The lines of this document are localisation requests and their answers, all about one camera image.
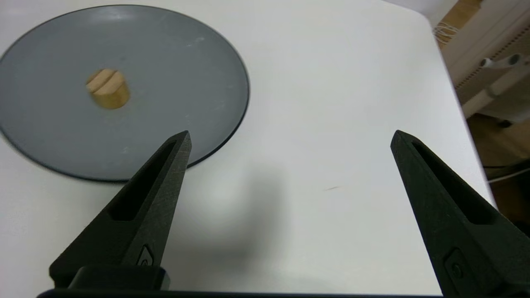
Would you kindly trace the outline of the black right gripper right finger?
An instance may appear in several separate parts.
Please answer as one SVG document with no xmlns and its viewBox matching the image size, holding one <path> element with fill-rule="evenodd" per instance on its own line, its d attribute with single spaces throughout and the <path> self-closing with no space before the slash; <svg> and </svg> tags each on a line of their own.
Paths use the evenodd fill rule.
<svg viewBox="0 0 530 298">
<path fill-rule="evenodd" d="M 528 298 L 529 237 L 418 138 L 390 149 L 443 296 Z"/>
</svg>

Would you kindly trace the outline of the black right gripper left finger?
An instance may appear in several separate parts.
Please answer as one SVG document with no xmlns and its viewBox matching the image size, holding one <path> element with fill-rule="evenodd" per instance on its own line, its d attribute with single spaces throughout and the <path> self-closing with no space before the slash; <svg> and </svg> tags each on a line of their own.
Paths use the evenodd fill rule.
<svg viewBox="0 0 530 298">
<path fill-rule="evenodd" d="M 192 149 L 170 137 L 51 264 L 55 288 L 164 290 L 161 267 Z"/>
</svg>

